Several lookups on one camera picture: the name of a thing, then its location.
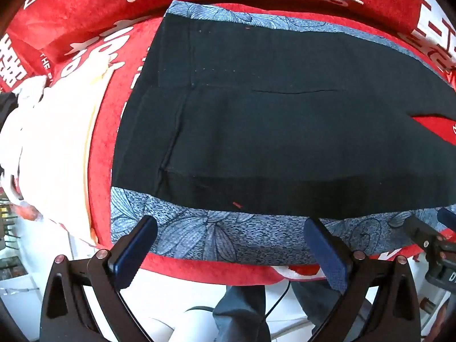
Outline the black pants with grey trim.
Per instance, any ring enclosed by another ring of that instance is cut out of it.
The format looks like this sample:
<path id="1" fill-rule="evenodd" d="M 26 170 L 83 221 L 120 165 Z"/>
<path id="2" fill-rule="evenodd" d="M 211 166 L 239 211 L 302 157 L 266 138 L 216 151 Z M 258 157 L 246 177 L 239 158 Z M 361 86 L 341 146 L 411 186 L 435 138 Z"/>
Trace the black pants with grey trim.
<path id="1" fill-rule="evenodd" d="M 338 23 L 174 1 L 121 116 L 111 239 L 146 215 L 151 252 L 249 265 L 313 261 L 304 223 L 351 248 L 409 244 L 455 206 L 455 91 L 413 50 Z"/>

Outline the person blue jeans legs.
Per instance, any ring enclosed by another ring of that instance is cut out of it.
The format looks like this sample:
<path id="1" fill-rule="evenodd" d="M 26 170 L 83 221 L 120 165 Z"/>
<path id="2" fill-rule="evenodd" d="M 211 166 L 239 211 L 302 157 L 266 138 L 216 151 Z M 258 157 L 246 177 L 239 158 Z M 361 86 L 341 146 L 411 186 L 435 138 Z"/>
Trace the person blue jeans legs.
<path id="1" fill-rule="evenodd" d="M 308 320 L 319 327 L 337 304 L 341 293 L 325 280 L 292 282 L 293 289 Z M 269 341 L 264 286 L 230 286 L 213 310 L 217 341 Z"/>

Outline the red sofa back cushion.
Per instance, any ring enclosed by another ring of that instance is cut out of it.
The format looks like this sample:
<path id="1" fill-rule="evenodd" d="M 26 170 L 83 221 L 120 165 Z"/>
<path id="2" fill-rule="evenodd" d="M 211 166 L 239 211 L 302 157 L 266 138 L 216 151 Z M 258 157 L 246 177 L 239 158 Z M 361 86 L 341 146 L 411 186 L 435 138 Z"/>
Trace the red sofa back cushion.
<path id="1" fill-rule="evenodd" d="M 50 74 L 127 23 L 174 0 L 25 0 L 1 41 L 1 86 L 12 89 L 34 73 Z M 183 0 L 240 3 L 267 10 L 319 12 L 369 23 L 398 35 L 449 78 L 455 76 L 453 0 Z"/>

